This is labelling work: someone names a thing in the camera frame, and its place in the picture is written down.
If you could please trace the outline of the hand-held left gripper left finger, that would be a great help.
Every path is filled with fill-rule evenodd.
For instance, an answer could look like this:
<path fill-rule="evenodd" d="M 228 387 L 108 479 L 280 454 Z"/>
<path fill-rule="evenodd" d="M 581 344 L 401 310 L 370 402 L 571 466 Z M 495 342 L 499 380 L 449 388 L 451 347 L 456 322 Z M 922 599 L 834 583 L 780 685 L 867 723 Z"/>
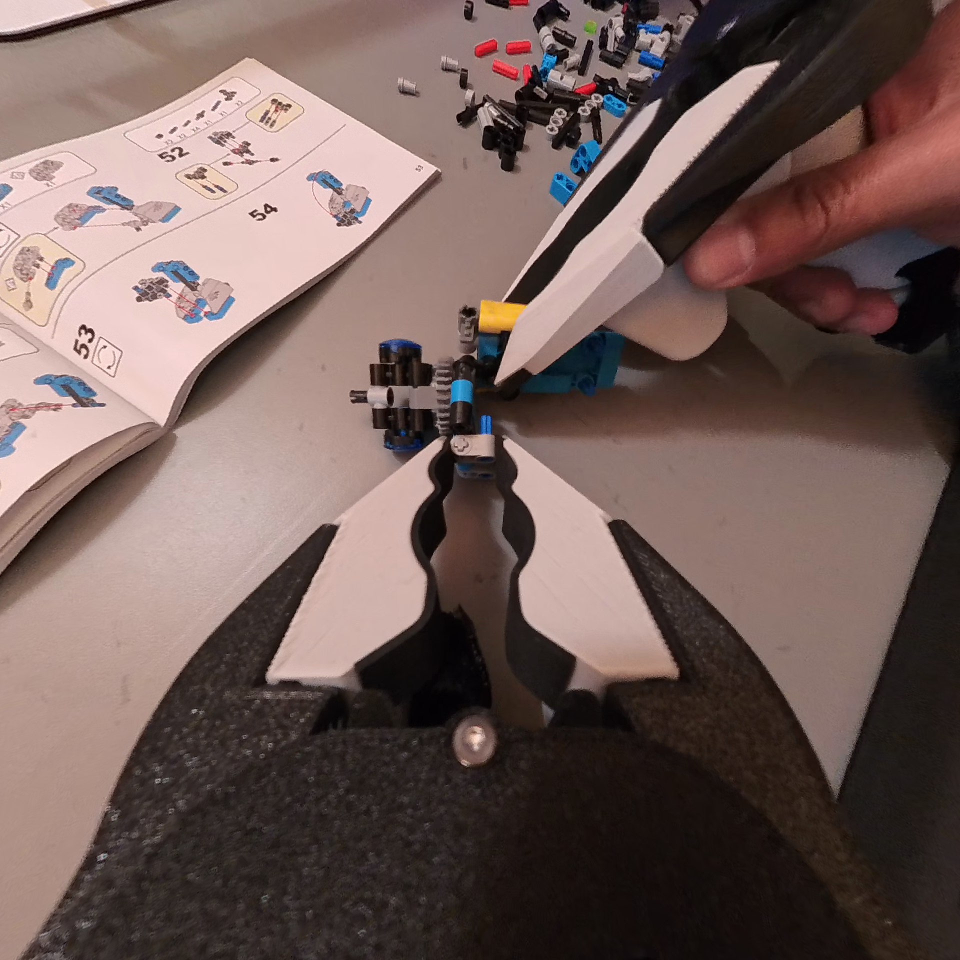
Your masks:
<path fill-rule="evenodd" d="M 437 490 L 436 439 L 335 521 L 335 533 L 266 671 L 266 682 L 361 687 L 361 664 L 426 611 L 428 574 L 413 541 Z"/>

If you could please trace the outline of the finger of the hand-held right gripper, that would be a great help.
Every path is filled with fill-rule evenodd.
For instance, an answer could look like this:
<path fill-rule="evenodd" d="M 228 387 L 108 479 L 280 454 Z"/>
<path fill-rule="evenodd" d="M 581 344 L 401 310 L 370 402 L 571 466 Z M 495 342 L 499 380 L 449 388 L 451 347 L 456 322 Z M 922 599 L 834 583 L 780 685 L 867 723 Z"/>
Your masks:
<path fill-rule="evenodd" d="M 645 214 L 776 68 L 774 63 L 743 68 L 678 118 L 624 198 L 522 312 L 497 386 L 513 387 L 542 371 L 659 279 L 665 264 L 644 235 Z"/>
<path fill-rule="evenodd" d="M 665 134 L 662 100 L 636 107 L 601 150 L 595 163 L 506 295 L 528 305 L 551 282 L 574 249 L 599 226 L 632 188 Z"/>

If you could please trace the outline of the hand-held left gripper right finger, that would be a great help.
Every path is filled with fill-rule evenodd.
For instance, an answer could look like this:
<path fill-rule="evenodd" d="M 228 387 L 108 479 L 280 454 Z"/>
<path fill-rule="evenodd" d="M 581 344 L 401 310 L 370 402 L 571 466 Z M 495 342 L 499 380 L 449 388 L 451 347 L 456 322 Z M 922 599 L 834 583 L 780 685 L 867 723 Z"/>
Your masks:
<path fill-rule="evenodd" d="M 570 690 L 676 681 L 680 668 L 627 558 L 628 525 L 505 438 L 497 484 L 515 556 L 505 629 L 510 669 L 546 710 Z"/>

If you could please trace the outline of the blue yellow brick assembly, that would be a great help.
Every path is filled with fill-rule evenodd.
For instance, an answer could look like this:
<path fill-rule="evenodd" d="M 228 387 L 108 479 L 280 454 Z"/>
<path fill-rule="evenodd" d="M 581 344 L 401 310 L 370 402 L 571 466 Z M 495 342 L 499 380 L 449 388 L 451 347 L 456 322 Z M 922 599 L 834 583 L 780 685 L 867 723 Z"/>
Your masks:
<path fill-rule="evenodd" d="M 494 390 L 495 379 L 511 331 L 523 304 L 483 300 L 463 306 L 458 314 L 461 354 L 475 361 L 475 385 Z M 626 338 L 606 329 L 590 333 L 520 388 L 524 393 L 566 394 L 579 391 L 592 397 L 614 386 Z"/>

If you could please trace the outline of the black blue gear brick assembly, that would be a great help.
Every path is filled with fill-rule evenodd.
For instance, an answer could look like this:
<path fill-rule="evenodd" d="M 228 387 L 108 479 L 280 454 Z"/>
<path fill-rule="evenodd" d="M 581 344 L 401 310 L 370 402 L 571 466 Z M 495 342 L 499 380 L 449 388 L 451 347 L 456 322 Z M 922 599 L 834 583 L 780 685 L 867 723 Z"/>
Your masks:
<path fill-rule="evenodd" d="M 448 438 L 458 474 L 491 479 L 496 472 L 493 423 L 477 413 L 475 397 L 489 386 L 495 361 L 494 356 L 477 358 L 472 347 L 460 357 L 430 364 L 418 343 L 390 339 L 378 344 L 368 387 L 352 390 L 350 401 L 369 408 L 387 450 L 414 453 Z"/>

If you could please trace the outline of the person's right hand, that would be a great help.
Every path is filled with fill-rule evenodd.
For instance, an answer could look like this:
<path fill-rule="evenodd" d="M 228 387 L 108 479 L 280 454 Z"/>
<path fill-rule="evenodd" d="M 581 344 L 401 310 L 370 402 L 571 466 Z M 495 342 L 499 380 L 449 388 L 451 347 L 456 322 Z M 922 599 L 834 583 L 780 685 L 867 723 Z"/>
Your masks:
<path fill-rule="evenodd" d="M 810 262 L 871 234 L 909 229 L 958 246 L 959 6 L 867 104 L 870 146 L 741 198 L 683 257 L 704 290 L 751 286 L 820 330 L 888 330 L 898 306 Z"/>

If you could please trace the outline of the pile of loose brick pieces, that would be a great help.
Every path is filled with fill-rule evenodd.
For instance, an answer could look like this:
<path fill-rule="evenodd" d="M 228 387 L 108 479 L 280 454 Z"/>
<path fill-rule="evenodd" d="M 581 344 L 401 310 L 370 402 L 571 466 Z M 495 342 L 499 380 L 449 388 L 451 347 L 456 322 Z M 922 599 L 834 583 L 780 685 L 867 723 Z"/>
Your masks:
<path fill-rule="evenodd" d="M 536 150 L 556 163 L 549 193 L 564 206 L 626 114 L 677 59 L 707 2 L 451 2 L 455 38 L 400 78 L 426 92 L 441 77 L 440 109 L 460 138 L 505 173 Z"/>

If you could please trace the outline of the open instruction booklet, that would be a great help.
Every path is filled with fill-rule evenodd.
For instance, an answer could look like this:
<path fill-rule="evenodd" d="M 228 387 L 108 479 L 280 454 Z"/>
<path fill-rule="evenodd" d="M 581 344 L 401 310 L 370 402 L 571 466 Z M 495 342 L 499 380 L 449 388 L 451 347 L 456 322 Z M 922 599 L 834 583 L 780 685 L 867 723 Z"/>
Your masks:
<path fill-rule="evenodd" d="M 438 177 L 246 58 L 2 168 L 1 566 Z"/>

